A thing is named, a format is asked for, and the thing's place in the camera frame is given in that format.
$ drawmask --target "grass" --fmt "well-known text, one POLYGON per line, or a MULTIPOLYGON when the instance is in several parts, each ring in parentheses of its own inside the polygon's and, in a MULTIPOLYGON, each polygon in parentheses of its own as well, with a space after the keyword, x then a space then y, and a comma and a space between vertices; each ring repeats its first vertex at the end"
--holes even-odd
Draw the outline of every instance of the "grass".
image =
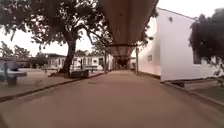
POLYGON ((224 103, 224 88, 223 87, 210 87, 206 89, 197 89, 195 90, 197 93, 204 94, 208 97, 216 99, 224 103))

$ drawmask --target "covered walkway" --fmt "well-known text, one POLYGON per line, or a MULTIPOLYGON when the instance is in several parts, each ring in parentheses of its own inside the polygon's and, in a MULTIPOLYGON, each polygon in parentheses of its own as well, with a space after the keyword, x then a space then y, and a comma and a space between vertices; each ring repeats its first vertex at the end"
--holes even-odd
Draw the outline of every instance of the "covered walkway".
POLYGON ((223 128, 224 116, 129 71, 79 81, 0 105, 9 128, 223 128))

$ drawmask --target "ceiling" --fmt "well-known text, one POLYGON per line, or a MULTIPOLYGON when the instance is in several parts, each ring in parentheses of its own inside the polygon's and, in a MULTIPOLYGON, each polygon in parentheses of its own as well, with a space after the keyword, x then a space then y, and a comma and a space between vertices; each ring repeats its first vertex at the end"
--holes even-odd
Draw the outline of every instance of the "ceiling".
POLYGON ((100 0, 115 39, 110 45, 114 57, 130 57, 157 3, 158 0, 100 0))

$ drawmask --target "pillar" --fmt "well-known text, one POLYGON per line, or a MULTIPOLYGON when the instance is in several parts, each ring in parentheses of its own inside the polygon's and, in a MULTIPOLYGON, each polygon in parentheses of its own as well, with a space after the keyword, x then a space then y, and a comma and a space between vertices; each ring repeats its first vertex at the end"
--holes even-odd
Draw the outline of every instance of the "pillar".
POLYGON ((104 52, 104 73, 107 74, 107 51, 104 52))
POLYGON ((138 75, 138 52, 139 52, 139 49, 136 48, 136 62, 135 62, 135 73, 136 73, 136 75, 138 75))

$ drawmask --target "sidewalk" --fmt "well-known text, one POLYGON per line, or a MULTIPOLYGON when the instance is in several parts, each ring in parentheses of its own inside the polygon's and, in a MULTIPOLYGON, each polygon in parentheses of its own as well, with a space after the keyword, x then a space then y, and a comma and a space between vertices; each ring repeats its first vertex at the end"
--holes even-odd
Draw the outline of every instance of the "sidewalk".
MULTIPOLYGON (((13 99, 15 97, 24 96, 39 92, 51 87, 62 85, 65 83, 74 82, 81 79, 68 79, 63 77, 48 77, 52 73, 44 73, 43 71, 28 71, 27 77, 18 78, 16 86, 8 86, 6 83, 0 83, 0 102, 13 99)), ((97 71, 90 72, 89 77, 94 77, 102 74, 103 72, 97 71)))

